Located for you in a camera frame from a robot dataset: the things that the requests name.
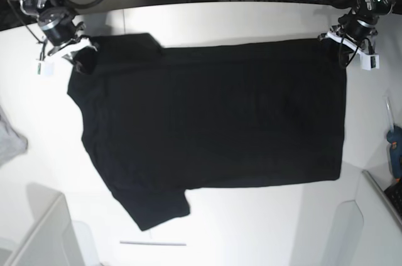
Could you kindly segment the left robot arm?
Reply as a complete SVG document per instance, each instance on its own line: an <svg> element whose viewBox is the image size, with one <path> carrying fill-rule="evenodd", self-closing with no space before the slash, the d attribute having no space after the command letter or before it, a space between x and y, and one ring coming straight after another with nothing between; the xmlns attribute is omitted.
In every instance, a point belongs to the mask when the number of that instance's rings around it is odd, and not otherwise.
<svg viewBox="0 0 402 266"><path fill-rule="evenodd" d="M379 55L375 52L379 18L392 13L395 0L348 0L344 4L328 3L338 9L349 8L349 12L338 19L338 24L319 36L320 40L333 40L338 44L337 58L341 69L346 69L355 56L361 68L379 68Z"/></svg>

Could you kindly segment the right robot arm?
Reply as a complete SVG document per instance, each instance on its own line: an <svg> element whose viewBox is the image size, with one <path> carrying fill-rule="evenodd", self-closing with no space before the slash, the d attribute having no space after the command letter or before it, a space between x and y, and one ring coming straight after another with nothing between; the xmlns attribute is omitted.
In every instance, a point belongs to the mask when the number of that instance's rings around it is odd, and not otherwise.
<svg viewBox="0 0 402 266"><path fill-rule="evenodd" d="M99 46L84 33L85 23L67 0L7 0L16 19L41 45L39 67L65 60L75 71L89 75L95 69Z"/></svg>

